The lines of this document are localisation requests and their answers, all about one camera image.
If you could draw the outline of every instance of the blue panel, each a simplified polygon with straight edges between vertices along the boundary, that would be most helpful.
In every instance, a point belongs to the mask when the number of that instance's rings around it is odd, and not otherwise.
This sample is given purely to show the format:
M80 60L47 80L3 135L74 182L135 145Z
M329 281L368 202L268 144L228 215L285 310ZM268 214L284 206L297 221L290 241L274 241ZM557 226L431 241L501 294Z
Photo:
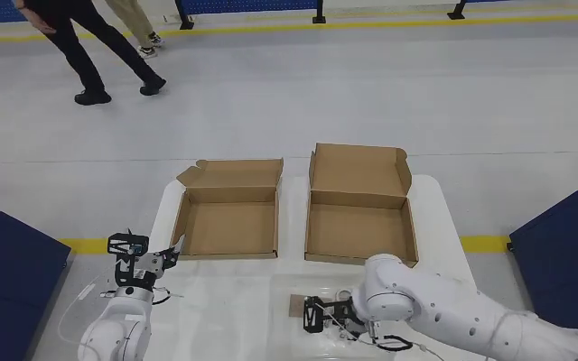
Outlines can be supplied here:
M22 361L44 309L2 300L0 297L0 348L2 361Z
M314 9L316 0L182 0L187 14Z
M536 314L578 329L578 192L510 235Z
M23 22L24 17L16 8L12 0L0 0L0 23Z
M70 248L0 212L0 298L44 308L60 279Z
M507 0L470 0L471 3ZM316 0L182 0L187 14L218 14L315 9ZM0 23L22 22L24 17L12 0L0 0Z

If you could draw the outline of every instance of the sneaker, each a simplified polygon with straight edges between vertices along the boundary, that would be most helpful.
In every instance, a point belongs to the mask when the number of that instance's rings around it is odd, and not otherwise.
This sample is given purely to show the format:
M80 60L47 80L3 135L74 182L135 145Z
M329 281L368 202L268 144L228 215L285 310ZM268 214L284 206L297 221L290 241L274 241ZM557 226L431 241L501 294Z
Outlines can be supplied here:
M161 77L157 77L154 81L145 82L140 89L141 94L146 97L155 96L159 94L164 84L166 84L166 80Z
M148 38L153 42L155 48L162 48L164 45L164 40L156 32L148 35Z
M82 106L94 106L95 104L106 104L112 100L110 95L102 90L102 92L88 92L82 90L82 93L74 96L74 101Z
M151 59L157 56L158 54L154 50L154 48L143 48L142 46L138 47L138 55L141 56L143 59Z

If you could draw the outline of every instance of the person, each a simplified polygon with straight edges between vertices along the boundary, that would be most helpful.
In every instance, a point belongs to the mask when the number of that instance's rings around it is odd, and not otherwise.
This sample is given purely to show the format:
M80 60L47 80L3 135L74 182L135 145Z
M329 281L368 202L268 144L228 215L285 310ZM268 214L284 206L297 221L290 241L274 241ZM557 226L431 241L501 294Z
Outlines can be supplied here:
M80 45L70 20L92 32L133 70L144 82L140 88L142 95L156 95L166 84L166 80L146 64L128 40L105 22L91 0L15 0L14 3L26 20L64 53L70 66L79 74L85 89L74 97L78 104L105 104L111 97L105 91L97 68Z
M164 40L154 32L151 22L137 0L107 0L108 6L138 40L138 53L143 59L157 55L154 48L161 48Z

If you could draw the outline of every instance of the beige pants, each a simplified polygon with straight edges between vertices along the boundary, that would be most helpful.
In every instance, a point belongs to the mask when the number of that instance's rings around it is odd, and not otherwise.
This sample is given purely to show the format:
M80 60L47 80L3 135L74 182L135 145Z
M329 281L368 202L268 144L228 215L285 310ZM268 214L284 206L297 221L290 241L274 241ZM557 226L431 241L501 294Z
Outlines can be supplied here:
M153 26L148 21L145 12L137 0L106 0L108 6L125 23L126 27L136 37L143 48L152 48L153 43L148 38Z

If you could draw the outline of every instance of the cardboard piece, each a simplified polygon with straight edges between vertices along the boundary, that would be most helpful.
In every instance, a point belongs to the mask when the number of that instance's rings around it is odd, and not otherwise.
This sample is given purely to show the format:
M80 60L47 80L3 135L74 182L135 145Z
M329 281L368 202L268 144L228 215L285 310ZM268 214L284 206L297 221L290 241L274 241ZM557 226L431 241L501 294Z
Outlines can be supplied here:
M305 259L364 264L391 254L413 267L412 175L398 148L318 143L310 165Z
M282 159L198 161L179 175L181 259L276 258L282 170Z

